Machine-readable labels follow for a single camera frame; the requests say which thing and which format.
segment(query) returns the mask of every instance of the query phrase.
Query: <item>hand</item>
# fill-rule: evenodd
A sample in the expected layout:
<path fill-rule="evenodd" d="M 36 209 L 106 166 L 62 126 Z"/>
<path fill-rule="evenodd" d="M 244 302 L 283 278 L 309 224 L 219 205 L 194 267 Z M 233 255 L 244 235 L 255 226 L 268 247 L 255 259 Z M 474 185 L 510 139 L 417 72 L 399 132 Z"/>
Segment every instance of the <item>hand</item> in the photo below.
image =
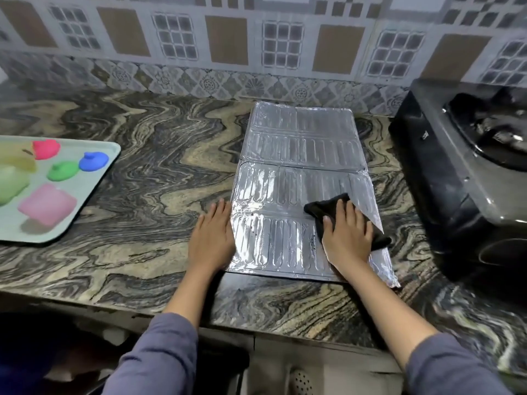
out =
<path fill-rule="evenodd" d="M 346 204 L 342 199 L 337 202 L 335 229 L 331 219 L 324 217 L 324 236 L 322 245 L 329 262 L 344 275 L 347 265 L 354 261 L 367 262 L 372 250 L 373 224 L 364 224 L 364 215 L 354 208 L 351 201 Z"/>
<path fill-rule="evenodd" d="M 189 241 L 188 271 L 215 275 L 227 265 L 236 250 L 230 224 L 231 204 L 220 199 L 198 218 Z"/>

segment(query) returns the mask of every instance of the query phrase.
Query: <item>gray sleeve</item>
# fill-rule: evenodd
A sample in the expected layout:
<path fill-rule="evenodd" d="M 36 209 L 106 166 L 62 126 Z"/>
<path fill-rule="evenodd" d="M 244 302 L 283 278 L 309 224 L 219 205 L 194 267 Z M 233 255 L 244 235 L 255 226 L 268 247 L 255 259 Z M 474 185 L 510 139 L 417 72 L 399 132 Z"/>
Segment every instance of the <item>gray sleeve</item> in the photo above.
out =
<path fill-rule="evenodd" d="M 481 360 L 445 333 L 417 346 L 406 378 L 412 395 L 512 395 Z"/>
<path fill-rule="evenodd" d="M 192 393 L 198 333 L 175 313 L 162 313 L 124 354 L 103 395 L 187 395 Z"/>

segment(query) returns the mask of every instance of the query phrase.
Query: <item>kitchen counter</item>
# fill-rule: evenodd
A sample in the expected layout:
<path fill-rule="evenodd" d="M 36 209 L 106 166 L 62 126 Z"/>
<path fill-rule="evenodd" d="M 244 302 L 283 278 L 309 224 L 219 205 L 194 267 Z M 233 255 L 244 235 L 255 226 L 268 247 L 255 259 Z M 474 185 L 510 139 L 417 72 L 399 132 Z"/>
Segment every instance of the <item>kitchen counter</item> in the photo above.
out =
<path fill-rule="evenodd" d="M 122 152 L 68 231 L 45 245 L 0 243 L 0 291 L 153 315 L 184 275 L 207 204 L 230 196 L 252 103 L 116 91 L 3 94 L 0 134 L 109 140 Z M 385 117 L 359 117 L 399 295 L 502 373 L 527 377 L 520 278 L 433 262 Z M 378 348 L 346 285 L 226 273 L 203 324 Z"/>

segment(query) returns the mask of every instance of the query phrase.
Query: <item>embossed foil pattern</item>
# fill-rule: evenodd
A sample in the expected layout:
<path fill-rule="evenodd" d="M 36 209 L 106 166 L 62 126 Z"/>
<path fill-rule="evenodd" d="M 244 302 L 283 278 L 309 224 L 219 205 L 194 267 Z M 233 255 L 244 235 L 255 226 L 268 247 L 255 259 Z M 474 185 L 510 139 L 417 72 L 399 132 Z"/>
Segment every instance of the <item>embossed foil pattern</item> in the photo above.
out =
<path fill-rule="evenodd" d="M 352 111 L 256 103 L 232 189 L 237 252 L 228 271 L 343 281 L 303 207 L 344 192 L 382 230 Z M 387 249 L 369 262 L 399 285 Z"/>

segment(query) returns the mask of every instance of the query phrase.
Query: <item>gas stove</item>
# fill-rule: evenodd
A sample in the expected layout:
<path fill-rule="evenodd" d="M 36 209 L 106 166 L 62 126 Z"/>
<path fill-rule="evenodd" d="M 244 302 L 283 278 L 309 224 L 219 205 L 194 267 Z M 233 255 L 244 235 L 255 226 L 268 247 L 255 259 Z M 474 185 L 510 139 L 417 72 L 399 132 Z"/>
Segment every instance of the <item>gas stove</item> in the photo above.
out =
<path fill-rule="evenodd" d="M 526 265 L 526 90 L 419 79 L 389 131 L 433 252 Z"/>

